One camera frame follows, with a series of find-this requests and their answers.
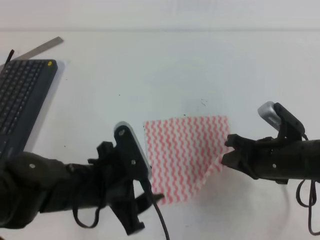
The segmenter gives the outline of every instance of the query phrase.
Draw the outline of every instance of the keyboard key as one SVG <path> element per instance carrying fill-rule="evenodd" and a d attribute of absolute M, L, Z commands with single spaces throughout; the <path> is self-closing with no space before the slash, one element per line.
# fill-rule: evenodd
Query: keyboard key
<path fill-rule="evenodd" d="M 7 139 L 5 139 L 5 140 L 2 139 L 2 140 L 0 141 L 0 156 L 3 154 L 7 143 L 8 143 L 8 140 L 7 140 Z"/>
<path fill-rule="evenodd" d="M 6 135 L 8 130 L 8 126 L 3 126 L 0 130 L 1 135 Z"/>

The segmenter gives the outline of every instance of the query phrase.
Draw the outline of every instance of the pink and white cloth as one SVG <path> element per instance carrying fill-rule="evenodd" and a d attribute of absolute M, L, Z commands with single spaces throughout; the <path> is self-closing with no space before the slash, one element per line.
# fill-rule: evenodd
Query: pink and white cloth
<path fill-rule="evenodd" d="M 189 200 L 210 175 L 222 171 L 221 159 L 228 152 L 226 116 L 147 121 L 144 133 L 152 190 L 165 195 L 161 204 Z"/>

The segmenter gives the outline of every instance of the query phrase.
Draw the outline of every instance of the black keyboard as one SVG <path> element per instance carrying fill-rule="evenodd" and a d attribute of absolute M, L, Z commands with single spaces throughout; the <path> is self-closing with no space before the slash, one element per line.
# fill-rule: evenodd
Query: black keyboard
<path fill-rule="evenodd" d="M 1 71 L 1 160 L 24 150 L 57 70 L 55 60 L 13 60 Z"/>

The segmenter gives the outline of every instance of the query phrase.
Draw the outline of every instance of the metal ruler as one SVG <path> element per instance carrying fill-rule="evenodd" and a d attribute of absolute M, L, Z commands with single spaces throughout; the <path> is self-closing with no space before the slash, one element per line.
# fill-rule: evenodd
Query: metal ruler
<path fill-rule="evenodd" d="M 25 54 L 22 54 L 21 56 L 18 56 L 17 58 L 13 59 L 13 60 L 28 60 L 31 59 L 59 44 L 62 44 L 64 42 L 64 40 L 57 36 L 54 39 L 51 39 L 50 41 L 45 42 L 44 44 L 37 46 L 36 48 L 32 49 L 31 51 L 26 52 Z M 0 65 L 0 72 L 1 70 L 4 68 L 4 64 Z"/>

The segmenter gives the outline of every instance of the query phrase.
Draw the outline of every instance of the black cable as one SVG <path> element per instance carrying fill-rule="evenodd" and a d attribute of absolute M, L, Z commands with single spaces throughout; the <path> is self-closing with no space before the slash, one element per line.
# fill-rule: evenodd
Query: black cable
<path fill-rule="evenodd" d="M 95 228 L 98 223 L 99 223 L 99 216 L 100 216 L 100 210 L 103 209 L 105 207 L 105 198 L 106 198 L 106 184 L 105 181 L 102 180 L 101 181 L 101 187 L 100 187 L 100 202 L 99 205 L 97 207 L 97 209 L 94 212 L 94 220 L 92 225 L 87 226 L 84 223 L 82 223 L 79 218 L 78 218 L 78 210 L 79 210 L 79 205 L 78 205 L 78 198 L 81 196 L 81 194 L 83 194 L 83 192 L 85 192 L 85 190 L 91 185 L 91 183 L 94 181 L 94 176 L 92 178 L 90 178 L 87 183 L 77 191 L 77 193 L 74 196 L 73 199 L 73 205 L 72 205 L 72 213 L 73 213 L 73 218 L 75 220 L 75 222 L 82 228 L 84 229 L 93 229 Z"/>
<path fill-rule="evenodd" d="M 307 135 L 302 135 L 302 137 L 308 141 L 308 137 Z M 306 205 L 301 201 L 301 197 L 300 197 L 300 190 L 302 185 L 304 184 L 305 180 L 303 180 L 302 182 L 299 183 L 297 189 L 296 189 L 296 193 L 295 193 L 295 198 L 296 201 L 298 202 L 298 204 L 304 208 L 308 208 L 308 230 L 309 233 L 313 236 L 319 236 L 320 235 L 320 231 L 318 232 L 314 232 L 312 230 L 312 206 L 316 204 L 317 202 L 317 191 L 316 191 L 316 181 L 315 180 L 311 180 L 311 184 L 310 184 L 310 193 L 309 193 L 309 204 Z"/>
<path fill-rule="evenodd" d="M 159 219 L 160 219 L 163 231 L 164 231 L 165 239 L 166 240 L 170 240 L 169 232 L 168 232 L 164 217 L 162 216 L 162 213 L 161 213 L 161 211 L 160 211 L 160 209 L 159 209 L 159 207 L 158 207 L 158 205 L 157 205 L 157 203 L 156 203 L 156 201 L 154 199 L 154 195 L 153 195 L 152 190 L 151 190 L 152 188 L 151 188 L 150 181 L 147 179 L 145 181 L 141 181 L 140 183 L 141 183 L 141 186 L 142 186 L 145 194 L 148 196 L 149 200 L 152 202 L 152 204 L 153 204 L 153 206 L 155 208 L 155 211 L 159 216 Z"/>
<path fill-rule="evenodd" d="M 309 206 L 308 206 L 308 229 L 309 229 L 309 233 L 313 236 L 318 236 L 320 235 L 320 231 L 318 232 L 314 232 L 312 230 L 312 226 L 311 226 L 311 220 L 312 220 L 312 199 L 313 199 L 313 195 L 317 196 L 316 193 L 316 184 L 314 180 L 311 180 L 311 186 L 310 186 L 310 194 L 309 194 Z"/>
<path fill-rule="evenodd" d="M 303 137 L 306 141 L 309 140 L 308 137 L 307 137 L 307 135 L 305 135 L 305 134 L 303 134 L 302 137 Z"/>
<path fill-rule="evenodd" d="M 302 182 L 299 183 L 297 189 L 296 189 L 296 192 L 295 192 L 295 198 L 296 198 L 296 201 L 298 202 L 298 204 L 304 208 L 308 208 L 309 205 L 307 204 L 304 204 L 302 201 L 301 201 L 301 198 L 300 198 L 300 190 L 301 190 L 301 187 L 302 185 L 304 184 L 305 180 L 303 180 Z M 311 206 L 315 205 L 316 202 L 317 202 L 317 193 L 316 193 L 316 183 L 315 181 L 311 181 L 311 186 L 310 186 L 310 190 L 312 191 L 312 196 L 311 196 Z"/>

